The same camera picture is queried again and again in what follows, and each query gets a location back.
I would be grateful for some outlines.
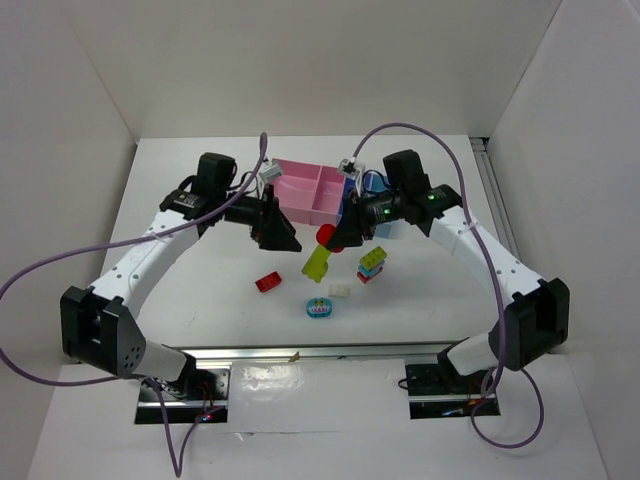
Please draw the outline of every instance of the white wall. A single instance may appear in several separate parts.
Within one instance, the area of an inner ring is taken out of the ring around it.
[[[139,137],[489,135],[559,0],[63,0]]]
[[[613,479],[640,420],[640,0],[564,0],[489,153],[525,260],[572,292],[568,350]]]
[[[54,253],[104,241],[133,139],[68,21],[48,0],[0,2],[0,281]],[[58,301],[101,255],[46,267],[0,304],[0,344],[57,378]],[[0,366],[0,477],[25,478],[52,391]]]

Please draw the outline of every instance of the green lego brick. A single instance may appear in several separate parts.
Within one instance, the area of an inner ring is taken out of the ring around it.
[[[387,252],[382,247],[376,247],[360,259],[360,265],[367,270],[372,270],[377,264],[387,258]]]
[[[322,245],[318,245],[309,257],[309,260],[307,260],[307,263],[302,267],[302,273],[314,282],[320,283],[322,278],[327,274],[327,270],[329,270],[327,260],[329,260],[330,256],[330,250],[327,250]]]

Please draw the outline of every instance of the red lego brick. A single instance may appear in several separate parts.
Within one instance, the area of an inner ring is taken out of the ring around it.
[[[273,272],[267,275],[266,277],[262,277],[260,280],[256,281],[256,287],[260,292],[265,293],[271,290],[272,288],[277,287],[282,283],[282,278],[278,275],[278,272]]]
[[[362,275],[362,273],[358,272],[358,278],[362,283],[368,283],[371,281],[372,278],[376,278],[378,275],[380,275],[382,273],[382,270],[384,270],[384,267],[380,267],[380,270],[378,270],[378,273],[370,277],[365,277],[364,275]]]
[[[333,235],[333,232],[335,231],[336,231],[336,227],[334,225],[331,225],[330,223],[325,223],[316,232],[316,242],[318,242],[320,245],[326,248],[327,243],[329,242],[329,240],[331,239],[331,236]],[[344,250],[344,247],[334,248],[331,251],[333,253],[340,253],[342,250]]]

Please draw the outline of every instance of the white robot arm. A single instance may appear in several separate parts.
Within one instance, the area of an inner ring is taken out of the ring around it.
[[[342,219],[326,248],[360,246],[373,238],[376,225],[404,219],[448,250],[493,294],[487,263],[464,215],[460,195],[448,185],[433,188],[414,151],[389,155],[384,166],[390,188],[365,197],[354,191],[345,197]],[[566,340],[569,290],[559,279],[545,281],[511,255],[475,218],[471,220],[495,264],[505,307],[505,366],[520,370]],[[498,353],[496,324],[490,332],[462,340],[441,352],[439,370],[445,380],[455,383],[496,366]]]
[[[88,288],[70,287],[65,292],[60,308],[66,354],[117,377],[159,379],[178,393],[188,393],[203,383],[215,385],[212,374],[198,370],[192,356],[147,340],[135,319],[173,263],[223,218],[249,225],[251,238],[261,249],[302,250],[271,185],[264,188],[261,198],[242,197],[223,214],[194,223],[231,195],[236,170],[232,158],[203,155],[197,175],[182,182],[160,205],[145,233],[149,241],[131,248]]]

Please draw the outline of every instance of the pink plastic bin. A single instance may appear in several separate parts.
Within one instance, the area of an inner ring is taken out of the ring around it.
[[[335,166],[277,160],[283,175],[274,180],[280,209],[291,222],[336,225],[345,177]]]

